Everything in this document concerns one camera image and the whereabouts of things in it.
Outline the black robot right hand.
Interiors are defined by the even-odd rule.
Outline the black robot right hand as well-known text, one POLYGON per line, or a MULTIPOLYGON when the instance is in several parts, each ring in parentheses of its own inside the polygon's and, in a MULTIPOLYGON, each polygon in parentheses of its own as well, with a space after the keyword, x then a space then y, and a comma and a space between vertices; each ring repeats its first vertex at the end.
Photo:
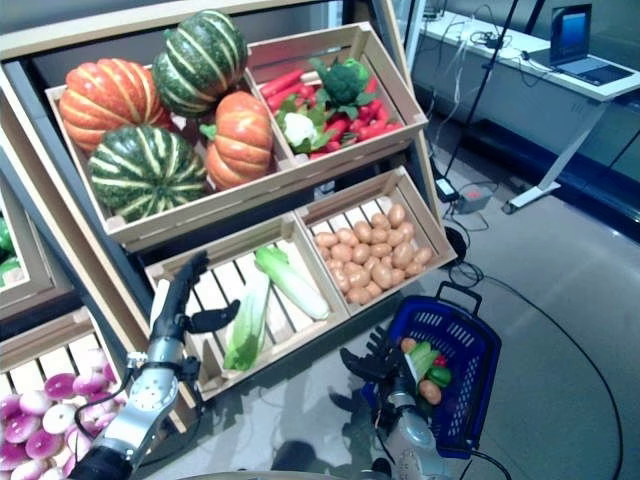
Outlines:
POLYGON ((342 364, 347 370, 364 381, 359 392, 368 406, 382 416, 395 419, 399 410, 389 400, 398 373, 397 361, 393 359, 393 349, 388 333, 377 326, 366 343, 367 353, 358 356, 346 347, 339 349, 342 364))

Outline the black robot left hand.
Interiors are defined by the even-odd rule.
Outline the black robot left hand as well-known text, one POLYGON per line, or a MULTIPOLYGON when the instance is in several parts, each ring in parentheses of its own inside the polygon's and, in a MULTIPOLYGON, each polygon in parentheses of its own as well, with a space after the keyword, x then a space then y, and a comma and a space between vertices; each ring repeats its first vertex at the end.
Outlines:
POLYGON ((203 310, 191 316, 185 313, 189 293, 206 271, 207 265, 206 252, 200 251, 174 275, 169 283, 159 316, 152 327, 152 340, 168 337, 183 342, 186 332, 191 334, 215 332, 227 326, 236 317, 241 306, 239 300, 234 300, 223 309, 203 310))

